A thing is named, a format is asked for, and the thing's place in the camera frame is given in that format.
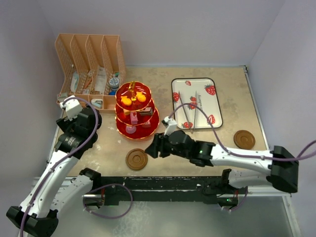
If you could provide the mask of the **pink heart cake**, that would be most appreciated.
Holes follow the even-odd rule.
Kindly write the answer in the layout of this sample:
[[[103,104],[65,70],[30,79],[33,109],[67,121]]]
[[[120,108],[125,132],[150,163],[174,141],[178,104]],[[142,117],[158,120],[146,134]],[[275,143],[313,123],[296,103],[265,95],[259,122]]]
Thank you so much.
[[[150,121],[147,121],[147,122],[143,123],[141,126],[142,126],[143,128],[149,128],[149,127],[151,127],[151,122],[150,122]]]

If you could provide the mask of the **brown round coaster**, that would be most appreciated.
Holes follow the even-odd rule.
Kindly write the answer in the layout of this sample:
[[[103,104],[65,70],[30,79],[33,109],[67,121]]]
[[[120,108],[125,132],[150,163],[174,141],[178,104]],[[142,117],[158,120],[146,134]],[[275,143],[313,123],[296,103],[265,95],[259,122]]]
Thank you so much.
[[[125,162],[131,170],[141,170],[147,165],[148,156],[142,149],[133,149],[127,153]]]
[[[241,149],[250,150],[255,145],[255,137],[247,130],[239,130],[234,134],[234,143]]]

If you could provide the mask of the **red three-tier cake stand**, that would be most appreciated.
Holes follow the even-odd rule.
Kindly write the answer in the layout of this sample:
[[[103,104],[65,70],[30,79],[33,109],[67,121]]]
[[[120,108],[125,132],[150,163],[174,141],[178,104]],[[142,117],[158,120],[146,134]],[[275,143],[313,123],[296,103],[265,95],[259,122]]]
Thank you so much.
[[[141,91],[146,96],[146,101],[144,103],[139,102],[136,99],[136,92]],[[125,106],[120,98],[122,96],[127,96],[131,99],[132,104],[130,106]],[[117,90],[116,95],[116,106],[115,106],[115,114],[116,114],[116,126],[118,132],[124,137],[132,140],[145,139],[156,131],[159,125],[159,113],[158,109],[155,106],[154,100],[152,98],[152,93],[150,88],[138,81],[132,81],[124,83]],[[141,116],[138,114],[139,110],[142,110],[146,107],[153,108],[153,114],[149,116]],[[128,110],[130,112],[137,112],[138,123],[131,124],[130,114],[125,115],[123,110]],[[151,127],[143,128],[141,125],[147,121],[151,122]],[[128,134],[125,131],[125,127],[127,125],[136,126],[136,131],[133,134]]]

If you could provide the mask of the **chocolate cake slice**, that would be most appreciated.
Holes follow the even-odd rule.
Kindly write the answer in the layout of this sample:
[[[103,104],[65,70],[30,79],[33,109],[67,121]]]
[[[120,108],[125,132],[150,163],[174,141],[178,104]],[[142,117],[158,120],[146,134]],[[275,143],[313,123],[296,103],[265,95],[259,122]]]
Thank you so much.
[[[141,116],[149,116],[153,114],[153,108],[152,107],[146,107],[142,110],[138,111],[138,114]]]

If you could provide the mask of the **pink striped cake slice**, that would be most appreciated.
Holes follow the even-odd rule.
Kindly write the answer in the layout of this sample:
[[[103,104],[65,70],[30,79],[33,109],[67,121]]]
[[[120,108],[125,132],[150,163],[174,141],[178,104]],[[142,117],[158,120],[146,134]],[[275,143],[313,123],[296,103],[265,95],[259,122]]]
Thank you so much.
[[[130,113],[130,120],[131,120],[131,124],[137,124],[138,123],[137,112],[131,112]]]

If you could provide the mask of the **metal serving tongs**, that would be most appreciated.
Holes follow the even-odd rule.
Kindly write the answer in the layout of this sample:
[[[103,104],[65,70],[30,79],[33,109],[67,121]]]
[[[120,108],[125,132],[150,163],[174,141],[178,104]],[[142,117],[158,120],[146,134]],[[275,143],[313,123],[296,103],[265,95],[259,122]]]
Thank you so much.
[[[179,95],[179,100],[181,102],[181,104],[183,105],[182,106],[182,109],[183,109],[183,114],[184,114],[184,118],[185,118],[185,121],[183,123],[181,123],[180,125],[180,128],[181,129],[189,129],[190,132],[193,134],[194,131],[195,131],[195,125],[196,125],[196,106],[198,105],[197,104],[197,98],[198,98],[198,95],[197,95],[197,92],[195,93],[194,96],[191,96],[190,97],[190,102],[185,105],[183,100],[182,100],[182,97],[181,97],[181,92],[178,91],[178,95]],[[188,113],[185,109],[185,106],[189,109],[189,110],[193,110],[194,111],[194,120],[193,122],[190,122],[189,121],[189,116],[188,116]]]

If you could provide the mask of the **orange fish pastry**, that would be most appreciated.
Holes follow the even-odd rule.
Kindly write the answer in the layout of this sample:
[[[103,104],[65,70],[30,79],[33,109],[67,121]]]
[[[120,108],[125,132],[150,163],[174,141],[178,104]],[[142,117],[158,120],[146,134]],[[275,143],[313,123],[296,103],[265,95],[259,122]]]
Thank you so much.
[[[137,91],[136,92],[136,99],[141,102],[144,103],[146,101],[146,96],[143,94],[143,92],[141,91]]]
[[[120,98],[120,101],[125,105],[125,106],[130,106],[132,104],[132,101],[130,98],[128,98],[127,96],[122,96]]]

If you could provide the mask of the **white strawberry enamel tray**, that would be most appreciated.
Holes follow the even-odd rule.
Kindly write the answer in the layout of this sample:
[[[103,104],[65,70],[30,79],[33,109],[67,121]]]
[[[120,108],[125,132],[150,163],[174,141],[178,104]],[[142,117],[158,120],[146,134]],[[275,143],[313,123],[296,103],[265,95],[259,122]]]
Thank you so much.
[[[195,129],[206,129],[211,125],[213,125],[214,128],[219,128],[223,125],[214,80],[210,78],[173,79],[171,82],[171,90],[173,96],[173,108],[177,108],[181,105],[178,91],[181,92],[181,97],[185,105],[190,102],[190,97],[194,96],[197,92]],[[188,113],[189,121],[193,122],[194,111],[189,110],[186,106],[185,109]],[[182,107],[175,112],[174,119],[177,121],[177,126],[180,128],[181,123],[185,121]]]

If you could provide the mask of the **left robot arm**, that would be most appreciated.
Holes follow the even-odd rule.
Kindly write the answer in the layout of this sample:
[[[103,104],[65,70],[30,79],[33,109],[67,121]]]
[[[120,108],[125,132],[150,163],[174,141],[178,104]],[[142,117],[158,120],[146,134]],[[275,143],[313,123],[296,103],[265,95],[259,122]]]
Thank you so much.
[[[102,118],[89,106],[79,108],[74,117],[57,121],[63,134],[58,138],[51,160],[30,194],[19,206],[12,206],[7,218],[20,230],[21,237],[50,237],[59,217],[70,207],[73,198],[101,190],[101,174],[85,168],[68,187],[61,186],[83,153],[97,141]]]

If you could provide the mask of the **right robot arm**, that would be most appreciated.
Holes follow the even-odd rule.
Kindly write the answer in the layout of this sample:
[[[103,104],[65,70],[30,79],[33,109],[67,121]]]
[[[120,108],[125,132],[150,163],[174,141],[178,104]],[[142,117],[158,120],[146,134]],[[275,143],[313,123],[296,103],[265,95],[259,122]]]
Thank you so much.
[[[299,163],[282,146],[275,146],[272,151],[223,149],[219,144],[196,141],[178,130],[170,135],[156,133],[145,152],[153,158],[175,155],[200,167],[233,167],[224,172],[224,178],[219,182],[220,189],[225,193],[259,185],[272,186],[285,193],[298,191]]]

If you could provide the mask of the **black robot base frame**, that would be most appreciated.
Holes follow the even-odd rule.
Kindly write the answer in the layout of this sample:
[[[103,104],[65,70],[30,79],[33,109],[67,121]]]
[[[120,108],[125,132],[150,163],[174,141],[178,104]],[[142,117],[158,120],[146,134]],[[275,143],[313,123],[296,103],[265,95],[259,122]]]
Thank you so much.
[[[148,202],[202,202],[235,207],[238,195],[247,193],[246,188],[236,189],[228,184],[230,170],[223,176],[197,177],[119,177],[102,176],[90,168],[80,171],[93,181],[92,188],[104,205],[118,205],[121,201]]]

